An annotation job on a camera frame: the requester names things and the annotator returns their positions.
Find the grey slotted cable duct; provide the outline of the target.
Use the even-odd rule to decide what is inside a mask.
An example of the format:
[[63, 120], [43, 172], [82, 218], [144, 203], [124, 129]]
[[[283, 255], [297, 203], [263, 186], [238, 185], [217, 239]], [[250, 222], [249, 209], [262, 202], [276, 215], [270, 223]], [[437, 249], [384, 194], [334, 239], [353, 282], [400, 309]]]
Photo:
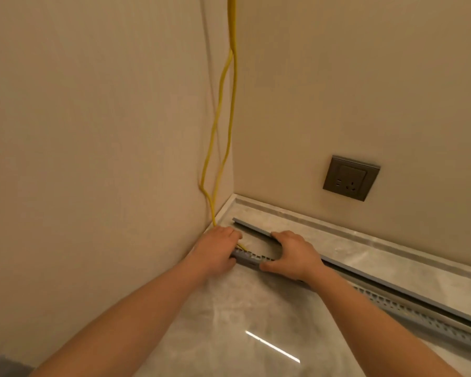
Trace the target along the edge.
[[368, 298], [375, 306], [398, 321], [418, 328], [432, 336], [471, 348], [471, 328], [396, 295], [384, 292], [362, 281], [336, 271], [352, 287]]

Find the person's right hand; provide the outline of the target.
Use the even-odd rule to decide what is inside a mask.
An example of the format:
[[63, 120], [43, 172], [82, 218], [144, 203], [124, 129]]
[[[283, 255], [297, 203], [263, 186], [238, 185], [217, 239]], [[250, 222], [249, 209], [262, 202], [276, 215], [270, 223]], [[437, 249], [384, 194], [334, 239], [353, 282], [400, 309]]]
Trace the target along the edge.
[[271, 232], [282, 246], [283, 259], [289, 264], [289, 272], [272, 272], [289, 279], [309, 282], [320, 270], [325, 269], [320, 254], [301, 235], [291, 231]]

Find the person's left forearm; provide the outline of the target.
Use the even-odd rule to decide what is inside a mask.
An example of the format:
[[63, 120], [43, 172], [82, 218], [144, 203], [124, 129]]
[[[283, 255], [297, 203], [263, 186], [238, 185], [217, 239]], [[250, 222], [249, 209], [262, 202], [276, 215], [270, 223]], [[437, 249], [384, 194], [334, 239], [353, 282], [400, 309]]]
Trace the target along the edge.
[[131, 377], [209, 274], [187, 256], [91, 321], [29, 377]]

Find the grey wall socket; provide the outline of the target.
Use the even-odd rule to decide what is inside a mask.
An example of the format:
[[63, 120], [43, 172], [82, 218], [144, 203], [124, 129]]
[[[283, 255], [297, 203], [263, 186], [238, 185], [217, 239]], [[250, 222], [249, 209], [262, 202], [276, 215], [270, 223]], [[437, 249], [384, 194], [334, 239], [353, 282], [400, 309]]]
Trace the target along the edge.
[[323, 189], [364, 202], [381, 166], [333, 155]]

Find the person's left hand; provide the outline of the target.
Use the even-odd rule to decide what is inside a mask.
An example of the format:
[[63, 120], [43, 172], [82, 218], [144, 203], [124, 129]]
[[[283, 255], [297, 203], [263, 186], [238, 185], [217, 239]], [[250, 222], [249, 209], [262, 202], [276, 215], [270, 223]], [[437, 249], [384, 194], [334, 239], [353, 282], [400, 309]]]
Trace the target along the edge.
[[232, 227], [215, 226], [205, 232], [188, 255], [191, 263], [206, 278], [220, 276], [219, 265], [222, 260], [232, 257], [242, 233]]

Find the person's right forearm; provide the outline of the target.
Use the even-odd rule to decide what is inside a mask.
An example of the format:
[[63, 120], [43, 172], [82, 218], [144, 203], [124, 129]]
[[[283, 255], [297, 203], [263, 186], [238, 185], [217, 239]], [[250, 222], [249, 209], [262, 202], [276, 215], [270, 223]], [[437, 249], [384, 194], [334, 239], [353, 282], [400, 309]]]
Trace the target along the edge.
[[300, 279], [320, 296], [367, 377], [462, 377], [322, 263]]

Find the grey stone baseboard ledge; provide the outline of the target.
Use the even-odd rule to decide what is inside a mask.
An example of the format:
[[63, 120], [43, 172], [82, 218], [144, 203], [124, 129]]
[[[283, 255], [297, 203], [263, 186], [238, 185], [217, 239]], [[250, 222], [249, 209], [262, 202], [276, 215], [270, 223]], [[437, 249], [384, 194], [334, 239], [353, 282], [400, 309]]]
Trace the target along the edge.
[[236, 193], [233, 193], [216, 212], [215, 218], [220, 221], [225, 216], [226, 211], [228, 211], [234, 203], [239, 203], [289, 221], [294, 221], [320, 231], [334, 234], [348, 240], [359, 242], [364, 245], [398, 255], [400, 257], [411, 259], [419, 263], [433, 266], [471, 279], [471, 266], [427, 254], [410, 247], [402, 246], [371, 235], [357, 232], [355, 230], [347, 229], [326, 221], [321, 221], [307, 215], [295, 213], [291, 210], [283, 209], [272, 204], [260, 202], [245, 196], [240, 196]]

